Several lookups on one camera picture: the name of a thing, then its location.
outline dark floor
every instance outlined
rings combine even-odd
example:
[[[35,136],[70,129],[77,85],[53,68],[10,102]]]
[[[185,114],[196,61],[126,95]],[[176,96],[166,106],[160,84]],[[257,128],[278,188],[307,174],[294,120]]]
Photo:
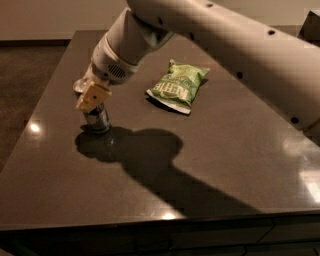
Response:
[[[65,49],[0,47],[0,172]]]

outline can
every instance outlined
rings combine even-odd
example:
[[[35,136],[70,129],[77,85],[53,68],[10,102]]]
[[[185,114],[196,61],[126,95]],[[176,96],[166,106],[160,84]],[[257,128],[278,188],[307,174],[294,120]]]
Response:
[[[80,95],[83,93],[87,82],[87,80],[79,79],[74,83],[73,91],[77,99],[79,99]],[[102,134],[106,133],[110,129],[111,123],[104,103],[96,106],[96,108],[91,112],[83,114],[87,121],[89,129],[93,133]]]

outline snack bag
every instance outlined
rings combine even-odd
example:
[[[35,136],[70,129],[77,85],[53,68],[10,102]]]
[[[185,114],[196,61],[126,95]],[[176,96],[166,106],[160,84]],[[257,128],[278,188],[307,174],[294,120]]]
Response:
[[[190,114],[191,104],[196,97],[198,88],[210,71],[170,60],[166,74],[147,94],[164,105],[183,114]]]

